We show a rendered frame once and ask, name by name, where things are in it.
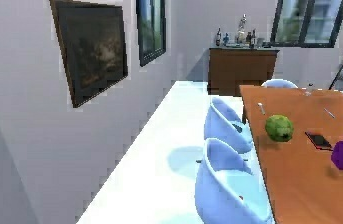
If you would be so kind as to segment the brown chest of drawers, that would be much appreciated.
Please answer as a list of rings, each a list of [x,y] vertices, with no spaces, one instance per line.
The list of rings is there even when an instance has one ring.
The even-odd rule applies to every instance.
[[[272,78],[277,49],[210,48],[207,92],[240,96],[240,85],[261,85]]]

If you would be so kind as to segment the orange wooden dining table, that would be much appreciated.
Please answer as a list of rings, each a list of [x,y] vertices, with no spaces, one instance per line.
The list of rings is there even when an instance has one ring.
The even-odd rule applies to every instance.
[[[343,171],[334,166],[329,151],[316,149],[305,135],[319,133],[331,144],[343,140],[343,93],[314,90],[306,96],[302,89],[252,85],[242,85],[240,92],[276,222],[343,224]],[[290,141],[267,136],[265,120],[275,114],[293,122]]]

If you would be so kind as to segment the pale blue tub chair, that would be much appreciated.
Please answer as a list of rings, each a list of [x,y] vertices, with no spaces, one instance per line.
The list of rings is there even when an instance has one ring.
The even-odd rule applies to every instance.
[[[218,97],[213,97],[208,107],[204,138],[217,138],[239,154],[248,153],[253,148],[250,127],[242,122],[229,104]]]
[[[205,140],[194,198],[204,224],[274,224],[261,178],[238,152],[216,138]]]
[[[269,88],[297,88],[293,82],[285,79],[269,79],[262,83],[262,87]]]

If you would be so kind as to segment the dark framed painting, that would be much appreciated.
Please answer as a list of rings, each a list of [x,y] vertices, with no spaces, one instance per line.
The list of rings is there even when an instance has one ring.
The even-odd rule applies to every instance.
[[[128,76],[123,8],[49,2],[72,106],[78,108]]]

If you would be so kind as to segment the tall silver statue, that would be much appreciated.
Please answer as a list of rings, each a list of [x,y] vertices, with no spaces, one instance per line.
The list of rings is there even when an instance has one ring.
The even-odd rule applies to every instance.
[[[245,33],[246,22],[247,22],[246,15],[243,15],[239,21],[238,29],[237,29],[237,36],[236,36],[236,42],[239,44],[243,43],[246,38],[246,33]]]

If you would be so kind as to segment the green round ball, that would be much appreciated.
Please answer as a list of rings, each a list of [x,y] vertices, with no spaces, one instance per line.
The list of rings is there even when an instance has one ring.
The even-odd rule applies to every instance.
[[[272,115],[266,120],[265,130],[271,140],[288,142],[293,136],[294,127],[286,116]]]

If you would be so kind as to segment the black phone with red edge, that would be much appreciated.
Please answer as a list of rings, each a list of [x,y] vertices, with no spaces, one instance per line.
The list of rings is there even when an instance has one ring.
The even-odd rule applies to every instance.
[[[329,143],[328,140],[325,139],[325,137],[321,134],[317,133],[311,133],[306,131],[306,136],[309,138],[309,140],[312,142],[312,144],[315,146],[316,149],[319,150],[331,150],[332,145]]]

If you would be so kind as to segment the large black framed window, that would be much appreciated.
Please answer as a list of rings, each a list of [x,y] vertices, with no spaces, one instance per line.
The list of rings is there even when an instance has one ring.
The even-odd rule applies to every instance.
[[[274,47],[333,48],[343,22],[343,0],[277,0]]]

